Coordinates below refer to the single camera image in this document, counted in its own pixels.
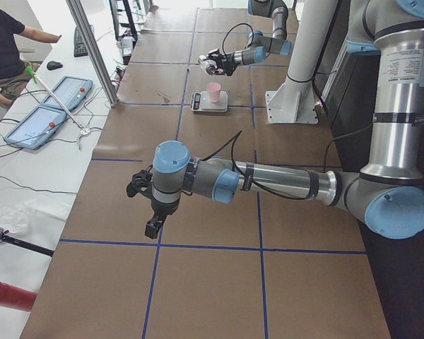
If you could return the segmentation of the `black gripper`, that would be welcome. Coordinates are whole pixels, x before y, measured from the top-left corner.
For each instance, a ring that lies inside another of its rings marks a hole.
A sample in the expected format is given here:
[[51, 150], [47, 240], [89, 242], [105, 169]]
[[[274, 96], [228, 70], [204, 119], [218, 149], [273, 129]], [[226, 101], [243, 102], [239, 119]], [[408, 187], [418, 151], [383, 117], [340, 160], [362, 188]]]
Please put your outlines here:
[[126, 187], [126, 194], [129, 198], [135, 197], [136, 194], [141, 194], [151, 201], [151, 208], [154, 214], [146, 223], [144, 234], [150, 239], [157, 239], [167, 216], [172, 215], [178, 209], [179, 195], [170, 195], [166, 201], [165, 198], [157, 197], [152, 183], [152, 176], [153, 174], [146, 169], [134, 174]]
[[215, 49], [210, 51], [207, 57], [216, 62], [217, 68], [220, 71], [220, 75], [217, 76], [231, 76], [237, 68], [237, 62], [235, 61], [233, 53], [222, 54], [219, 49]]

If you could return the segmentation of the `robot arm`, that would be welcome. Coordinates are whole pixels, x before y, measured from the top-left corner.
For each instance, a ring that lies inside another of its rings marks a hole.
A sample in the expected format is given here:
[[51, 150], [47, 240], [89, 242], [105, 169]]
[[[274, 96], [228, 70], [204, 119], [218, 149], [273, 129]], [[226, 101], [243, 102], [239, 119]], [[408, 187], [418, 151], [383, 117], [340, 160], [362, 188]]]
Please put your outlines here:
[[[270, 54], [290, 55], [285, 82], [266, 93], [273, 123], [303, 123], [302, 108], [311, 92], [337, 1], [306, 1], [295, 43], [287, 38], [288, 10], [282, 1], [250, 1], [248, 13], [270, 18], [273, 34], [251, 33], [245, 48], [214, 49], [199, 58], [209, 75], [233, 74]], [[126, 193], [151, 201], [153, 217], [145, 234], [152, 239], [178, 208], [182, 194], [199, 194], [229, 203], [237, 191], [266, 191], [298, 201], [320, 200], [348, 211], [390, 239], [406, 239], [424, 229], [423, 175], [416, 167], [424, 122], [424, 1], [352, 1], [347, 50], [380, 55], [368, 163], [359, 172], [315, 172], [224, 160], [204, 159], [179, 141], [155, 149], [152, 164], [133, 175]]]
[[236, 68], [263, 62], [270, 54], [288, 56], [291, 42], [287, 40], [288, 7], [283, 1], [249, 1], [248, 14], [270, 18], [273, 23], [272, 36], [251, 29], [247, 45], [235, 52], [217, 48], [199, 56], [200, 67], [211, 76], [231, 76]]

